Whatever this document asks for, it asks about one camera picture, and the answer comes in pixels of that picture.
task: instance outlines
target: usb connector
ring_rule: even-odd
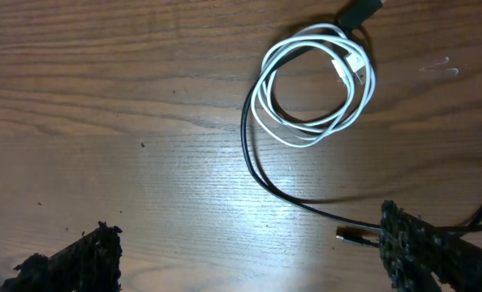
[[[353,243],[362,247],[379,247],[378,243],[374,243],[371,240],[365,239],[356,234],[343,232],[340,229],[337,230],[336,238],[342,240],[345,243]]]
[[[357,54],[348,54],[346,57],[344,57],[344,61],[346,61],[346,64],[349,66],[351,71],[353,71],[353,75],[355,75],[355,78],[360,82],[360,84],[364,85],[365,84],[365,64],[364,60],[359,57]],[[339,61],[333,59],[331,60],[333,63],[333,66],[335,67],[335,70],[338,73],[338,76],[340,78],[344,78],[346,76],[346,73],[344,73],[344,70],[342,69],[342,64],[339,63]]]

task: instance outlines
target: table surface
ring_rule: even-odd
[[[345,4],[0,0],[0,284],[107,221],[125,291],[390,291],[378,250],[266,193],[240,147],[265,51]],[[254,127],[265,173],[356,220],[395,200],[459,224],[482,201],[482,0],[389,0],[364,28],[368,107],[305,149]],[[315,118],[343,101],[337,79],[311,52],[280,70],[278,101]]]

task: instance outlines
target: coiled white cable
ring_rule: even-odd
[[[312,33],[313,30],[317,29],[330,29],[334,31],[338,36]],[[355,97],[355,81],[352,77],[353,72],[351,71],[349,66],[330,47],[320,43],[319,41],[323,41],[324,43],[328,42],[343,48],[349,53],[349,55],[354,54],[364,64],[364,94],[362,96],[359,106],[350,114],[346,114],[346,112]],[[272,102],[272,87],[275,80],[275,75],[277,74],[277,70],[271,74],[269,73],[272,67],[281,58],[285,57],[287,54],[294,51],[295,49],[303,46],[310,46],[321,49],[334,59],[334,64],[336,62],[338,63],[338,69],[343,71],[343,75],[339,75],[342,78],[342,82],[346,85],[347,98],[344,105],[337,112],[331,114],[329,117],[318,118],[316,120],[313,120],[312,122],[297,123],[285,119],[283,116],[281,116],[275,111]],[[336,25],[315,24],[297,32],[294,36],[288,39],[279,41],[266,53],[261,65],[261,73],[259,79],[257,80],[252,96],[250,97],[251,107],[256,121],[271,136],[288,146],[304,148],[312,146],[327,137],[328,135],[331,135],[334,132],[343,130],[350,126],[358,118],[366,104],[371,99],[375,87],[376,76],[374,73],[374,69],[372,68],[371,62],[369,61],[369,58],[365,53],[364,49],[360,45],[356,44],[354,41],[349,40],[346,34]],[[259,115],[256,112],[256,100],[261,103],[263,109],[266,111],[266,113],[268,113],[270,117],[272,117],[279,124],[290,129],[295,137],[299,138],[300,140],[304,140],[305,142],[297,144],[286,141],[275,132],[270,130],[266,126],[266,124],[260,119]]]

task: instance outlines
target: wooden table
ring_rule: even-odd
[[[125,291],[390,291],[378,250],[263,191],[240,148],[265,51],[346,3],[0,0],[0,284],[100,220],[124,230]],[[458,224],[482,201],[482,1],[389,0],[365,29],[362,116],[306,149],[255,127],[265,172],[341,216],[378,222],[392,199]],[[345,94],[318,52],[276,90],[298,118]]]

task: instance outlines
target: white wire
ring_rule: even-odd
[[[323,29],[330,29],[333,30],[338,36],[328,36],[322,34],[313,34],[311,33],[312,30],[316,30],[319,28]],[[364,61],[365,66],[365,87],[364,87],[364,94],[362,96],[362,100],[360,101],[359,106],[353,110],[350,114],[346,114],[347,109],[351,105],[355,97],[355,81],[352,77],[352,71],[349,66],[327,45],[321,44],[318,41],[323,41],[324,43],[331,43],[333,45],[337,45],[349,54],[356,54],[360,59]],[[304,122],[304,123],[297,123],[292,122],[285,119],[283,116],[278,114],[274,109],[274,105],[272,102],[272,88],[273,82],[275,80],[275,76],[277,74],[277,70],[270,74],[273,66],[282,58],[284,58],[287,54],[298,49],[300,47],[309,46],[313,48],[320,49],[330,55],[334,60],[336,60],[342,70],[344,71],[345,76],[342,78],[342,82],[346,85],[347,88],[347,97],[346,102],[344,105],[337,110],[334,114],[331,114],[329,117],[325,118],[318,118],[313,120],[312,122]],[[285,39],[283,41],[279,41],[275,44],[269,51],[266,53],[265,57],[263,58],[263,62],[261,65],[261,73],[259,79],[256,82],[256,86],[252,92],[251,98],[251,107],[254,117],[256,121],[265,129],[273,138],[277,139],[278,141],[296,148],[304,148],[308,146],[312,146],[319,142],[320,140],[324,139],[328,135],[333,134],[334,132],[343,130],[350,126],[360,115],[366,104],[371,99],[374,89],[376,87],[376,76],[374,73],[374,69],[372,68],[371,62],[367,54],[365,53],[364,49],[356,44],[354,41],[351,41],[347,38],[344,32],[337,26],[333,24],[315,24],[310,27],[307,27],[299,32],[297,32],[294,36]],[[276,122],[283,125],[284,127],[288,128],[292,134],[299,138],[300,140],[307,141],[306,143],[292,143],[289,141],[284,140],[278,134],[270,130],[269,127],[260,119],[259,115],[256,112],[256,100],[260,102],[263,109],[266,113],[273,118]]]

